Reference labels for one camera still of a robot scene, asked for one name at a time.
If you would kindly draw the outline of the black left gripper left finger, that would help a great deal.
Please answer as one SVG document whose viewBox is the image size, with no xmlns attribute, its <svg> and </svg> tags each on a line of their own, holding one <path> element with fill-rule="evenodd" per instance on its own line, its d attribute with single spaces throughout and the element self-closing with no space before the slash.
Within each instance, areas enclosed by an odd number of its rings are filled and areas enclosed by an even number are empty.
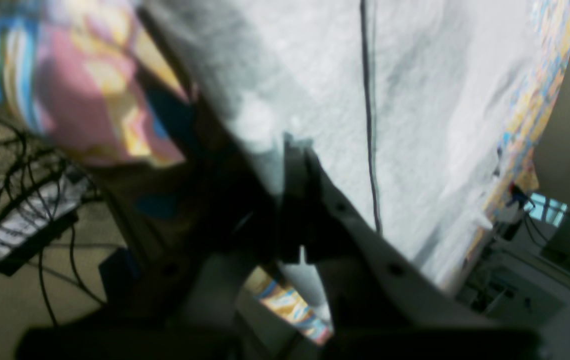
<svg viewBox="0 0 570 360">
<path fill-rule="evenodd" d="M 284 191 L 283 140 L 272 106 L 253 92 L 223 103 L 214 129 L 243 155 L 187 151 L 182 164 L 88 167 L 105 195 L 170 248 L 150 258 L 127 294 L 64 326 L 34 328 L 18 360 L 241 360 L 235 301 L 256 268 L 253 230 L 272 228 Z"/>
</svg>

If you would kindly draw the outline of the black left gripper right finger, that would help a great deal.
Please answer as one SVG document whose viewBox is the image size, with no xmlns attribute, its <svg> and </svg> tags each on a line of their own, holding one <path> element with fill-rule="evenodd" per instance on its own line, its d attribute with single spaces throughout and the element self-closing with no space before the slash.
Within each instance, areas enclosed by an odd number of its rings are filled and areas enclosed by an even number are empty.
<svg viewBox="0 0 570 360">
<path fill-rule="evenodd" d="M 322 360 L 538 360 L 532 329 L 445 295 L 367 224 L 308 140 L 283 137 L 282 260 L 314 265 L 334 335 Z"/>
</svg>

